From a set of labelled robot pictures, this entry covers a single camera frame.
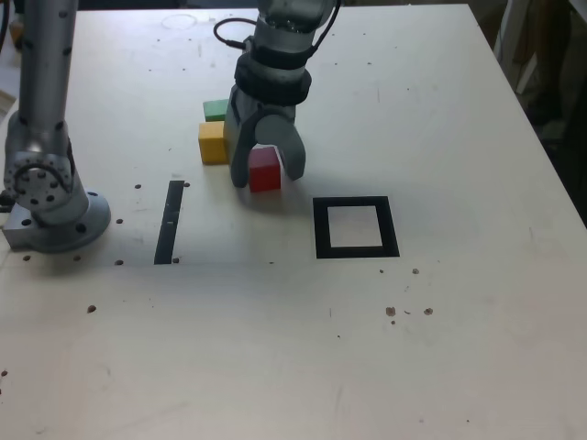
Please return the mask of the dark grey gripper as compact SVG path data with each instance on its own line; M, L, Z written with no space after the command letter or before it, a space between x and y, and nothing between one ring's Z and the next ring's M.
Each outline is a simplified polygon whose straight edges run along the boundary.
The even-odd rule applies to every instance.
M266 104L245 94L237 85L230 91L225 117L224 136L230 177L236 188L249 182L249 154L253 147L277 148L285 175L296 181L305 173L306 153L303 140L291 121L294 105Z

